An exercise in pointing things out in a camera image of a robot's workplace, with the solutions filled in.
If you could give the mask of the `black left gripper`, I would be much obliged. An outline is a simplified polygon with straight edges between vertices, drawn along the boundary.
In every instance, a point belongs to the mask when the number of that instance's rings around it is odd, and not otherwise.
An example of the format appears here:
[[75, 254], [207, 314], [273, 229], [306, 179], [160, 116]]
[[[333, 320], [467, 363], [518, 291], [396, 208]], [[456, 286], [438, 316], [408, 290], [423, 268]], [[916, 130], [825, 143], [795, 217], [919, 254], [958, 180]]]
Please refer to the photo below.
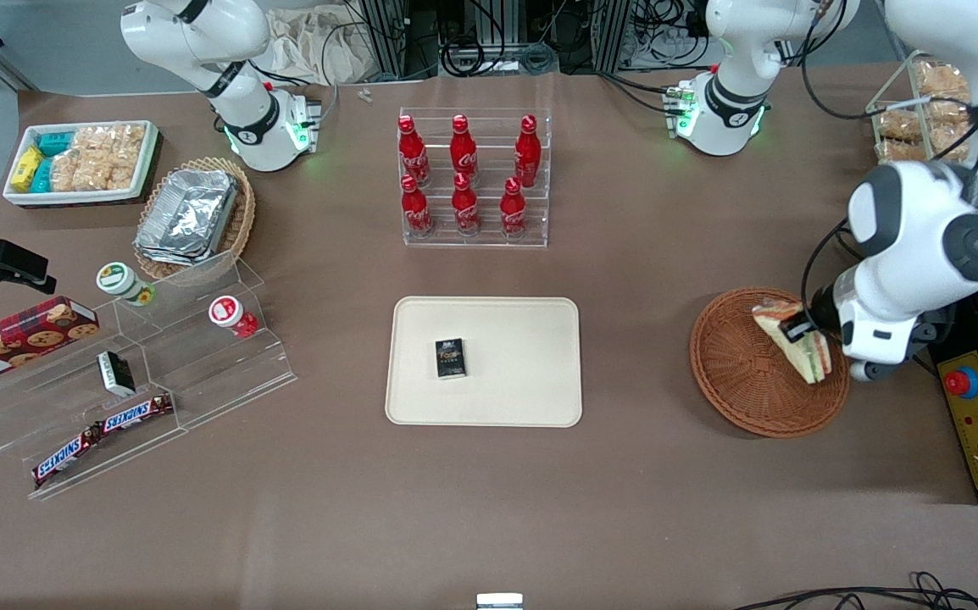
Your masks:
[[781, 321], [781, 332], [791, 343], [817, 331], [823, 331], [830, 337], [843, 337], [842, 330], [844, 324], [835, 302], [834, 283], [815, 291], [809, 302], [809, 313], [795, 313]]

